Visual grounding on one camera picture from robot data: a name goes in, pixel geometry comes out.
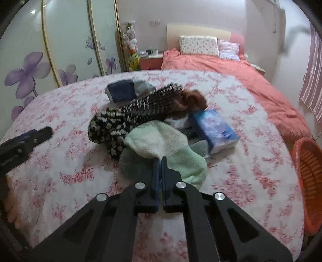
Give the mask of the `person left hand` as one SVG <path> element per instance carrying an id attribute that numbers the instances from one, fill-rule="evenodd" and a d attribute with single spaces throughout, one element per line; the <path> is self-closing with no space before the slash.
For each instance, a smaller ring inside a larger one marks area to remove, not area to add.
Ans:
<path id="1" fill-rule="evenodd" d="M 21 218 L 19 214 L 19 203 L 15 197 L 14 189 L 12 187 L 12 179 L 7 176 L 7 184 L 9 187 L 9 193 L 4 201 L 4 208 L 7 213 L 7 220 L 9 224 L 14 224 L 16 229 L 20 228 Z"/>

